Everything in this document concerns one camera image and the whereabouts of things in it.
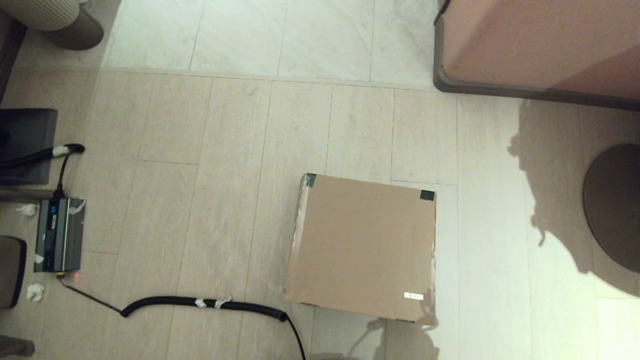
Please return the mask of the dark brown furniture edge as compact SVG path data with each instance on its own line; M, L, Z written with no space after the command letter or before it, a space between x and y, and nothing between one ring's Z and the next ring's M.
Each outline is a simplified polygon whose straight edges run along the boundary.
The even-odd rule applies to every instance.
M0 104L28 28L0 11Z

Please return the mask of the pink cabinet with grey base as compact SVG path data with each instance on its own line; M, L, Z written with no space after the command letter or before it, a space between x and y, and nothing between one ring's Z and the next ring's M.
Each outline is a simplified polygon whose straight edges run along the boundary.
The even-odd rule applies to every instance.
M439 91L640 112L640 0L439 4Z

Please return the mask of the grey power inverter box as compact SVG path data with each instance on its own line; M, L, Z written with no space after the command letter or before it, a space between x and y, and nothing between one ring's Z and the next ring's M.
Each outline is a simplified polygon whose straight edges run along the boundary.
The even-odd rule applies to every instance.
M82 265L85 199L49 198L39 203L34 272L74 272Z

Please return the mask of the dark grey block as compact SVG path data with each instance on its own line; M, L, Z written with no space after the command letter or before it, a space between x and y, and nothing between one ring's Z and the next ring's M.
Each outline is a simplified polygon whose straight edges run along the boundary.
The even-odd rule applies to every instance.
M58 111L48 108L0 109L0 162L15 160L54 146ZM45 185L51 160L0 169L0 186Z

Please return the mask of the striped beige ottoman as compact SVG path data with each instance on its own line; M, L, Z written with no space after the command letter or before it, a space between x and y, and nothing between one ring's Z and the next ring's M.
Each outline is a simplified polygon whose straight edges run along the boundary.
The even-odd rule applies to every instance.
M101 23L78 0L0 0L0 11L65 50L89 50L105 37Z

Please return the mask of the brown panel with black rim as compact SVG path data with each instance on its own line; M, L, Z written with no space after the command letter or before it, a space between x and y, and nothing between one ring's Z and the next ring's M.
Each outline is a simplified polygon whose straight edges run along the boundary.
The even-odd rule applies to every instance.
M18 303L26 268L27 244L9 235L0 235L0 310Z

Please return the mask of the brown cardboard shoe box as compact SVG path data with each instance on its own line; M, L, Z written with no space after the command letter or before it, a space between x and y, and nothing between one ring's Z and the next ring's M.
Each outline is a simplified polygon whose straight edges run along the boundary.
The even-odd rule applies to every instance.
M282 299L436 326L437 201L433 190L304 174Z

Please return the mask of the grey furniture foot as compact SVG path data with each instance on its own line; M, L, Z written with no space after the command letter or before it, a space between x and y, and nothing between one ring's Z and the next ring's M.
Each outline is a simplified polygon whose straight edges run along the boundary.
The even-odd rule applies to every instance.
M0 335L0 358L9 356L30 357L35 351L32 341Z

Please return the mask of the round brown pedestal base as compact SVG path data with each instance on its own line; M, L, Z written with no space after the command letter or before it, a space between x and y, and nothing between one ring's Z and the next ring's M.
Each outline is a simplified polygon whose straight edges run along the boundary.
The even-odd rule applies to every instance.
M621 143L597 155L587 169L582 203L604 253L640 274L640 145Z

